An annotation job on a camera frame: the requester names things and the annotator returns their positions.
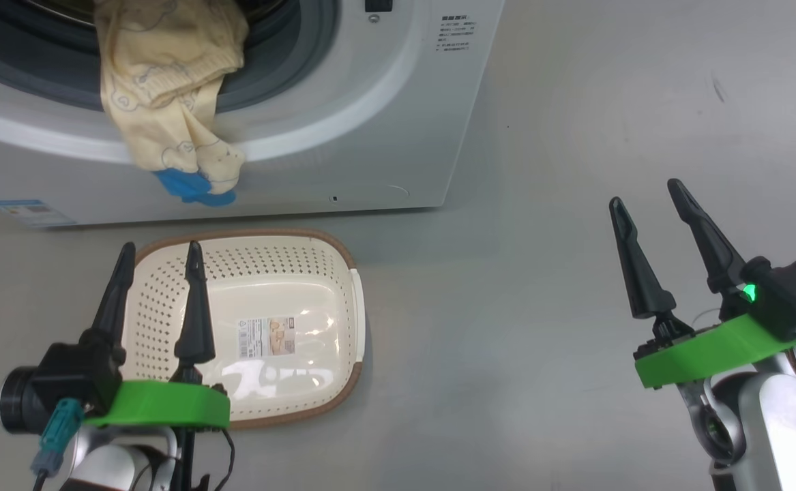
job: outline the cream-colored garment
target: cream-colored garment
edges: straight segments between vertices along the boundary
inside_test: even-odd
[[[246,161],[211,131],[248,26],[233,0],[98,0],[101,101],[139,167],[199,172],[228,192]]]

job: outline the teal connector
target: teal connector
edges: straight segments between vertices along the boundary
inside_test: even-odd
[[[46,473],[49,477],[55,477],[64,463],[64,451],[67,450],[70,439],[83,425],[84,417],[83,407],[76,399],[58,401],[43,435],[40,435],[40,451],[37,451],[37,456],[31,463],[31,470],[35,475]]]

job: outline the laundry basket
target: laundry basket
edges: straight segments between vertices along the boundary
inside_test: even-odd
[[[204,251],[216,358],[231,426],[325,413],[348,397],[364,357],[364,296],[346,248],[315,230],[235,230],[177,237],[136,256],[128,293],[125,379],[168,380],[186,308],[188,243]]]

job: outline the washing machine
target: washing machine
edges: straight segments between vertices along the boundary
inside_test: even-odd
[[[237,199],[185,204],[102,112],[91,0],[0,0],[0,209],[29,226],[441,205],[503,0],[239,0],[214,133]]]

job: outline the green led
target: green led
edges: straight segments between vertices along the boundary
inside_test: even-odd
[[[753,284],[749,284],[743,287],[743,292],[746,293],[747,298],[751,301],[756,301],[756,286]]]

